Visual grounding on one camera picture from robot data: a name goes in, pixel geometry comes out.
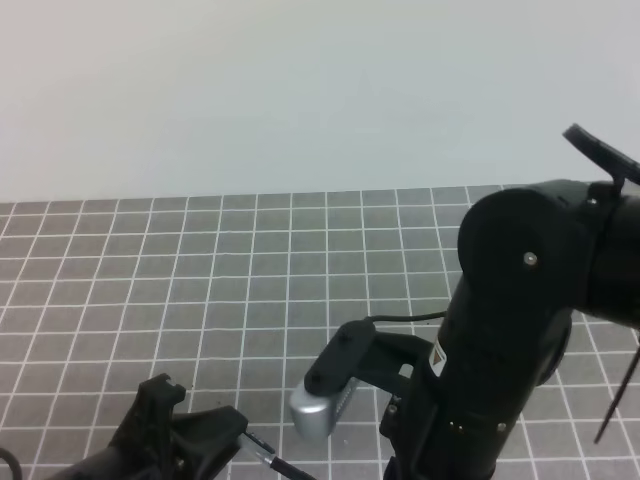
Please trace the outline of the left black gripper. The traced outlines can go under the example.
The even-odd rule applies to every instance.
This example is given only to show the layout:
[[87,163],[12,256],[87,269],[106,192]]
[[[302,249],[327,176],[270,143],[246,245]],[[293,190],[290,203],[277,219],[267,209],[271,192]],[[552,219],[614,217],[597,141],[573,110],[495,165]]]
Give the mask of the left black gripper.
[[213,465],[226,465],[238,452],[248,419],[232,406],[178,414],[186,389],[159,374],[139,384],[132,406],[117,429],[118,440],[168,440],[168,451],[109,446],[54,473],[50,479],[210,479]]

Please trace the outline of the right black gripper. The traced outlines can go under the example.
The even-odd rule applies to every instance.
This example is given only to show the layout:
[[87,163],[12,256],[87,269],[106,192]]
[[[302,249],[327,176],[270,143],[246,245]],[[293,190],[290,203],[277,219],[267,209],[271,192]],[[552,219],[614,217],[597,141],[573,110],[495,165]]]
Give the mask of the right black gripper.
[[435,418],[435,402],[425,379],[433,345],[419,337],[349,331],[349,376],[388,393],[380,432],[390,440],[424,440]]

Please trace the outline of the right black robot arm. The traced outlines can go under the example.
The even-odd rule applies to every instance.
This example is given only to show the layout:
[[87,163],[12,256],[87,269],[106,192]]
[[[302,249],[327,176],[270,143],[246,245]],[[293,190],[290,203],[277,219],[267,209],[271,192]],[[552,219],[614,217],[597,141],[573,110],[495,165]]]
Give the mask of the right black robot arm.
[[488,479],[571,315],[639,324],[639,202],[619,180],[506,189],[464,217],[462,275],[433,341],[356,322],[351,376],[389,392],[389,479]]

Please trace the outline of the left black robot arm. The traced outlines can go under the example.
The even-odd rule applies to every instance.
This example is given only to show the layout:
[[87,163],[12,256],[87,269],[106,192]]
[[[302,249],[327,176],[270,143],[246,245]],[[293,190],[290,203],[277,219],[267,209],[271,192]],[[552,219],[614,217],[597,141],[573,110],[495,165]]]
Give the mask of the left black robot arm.
[[187,414],[186,389],[160,374],[139,384],[108,446],[55,479],[212,479],[240,450],[248,419],[232,406]]

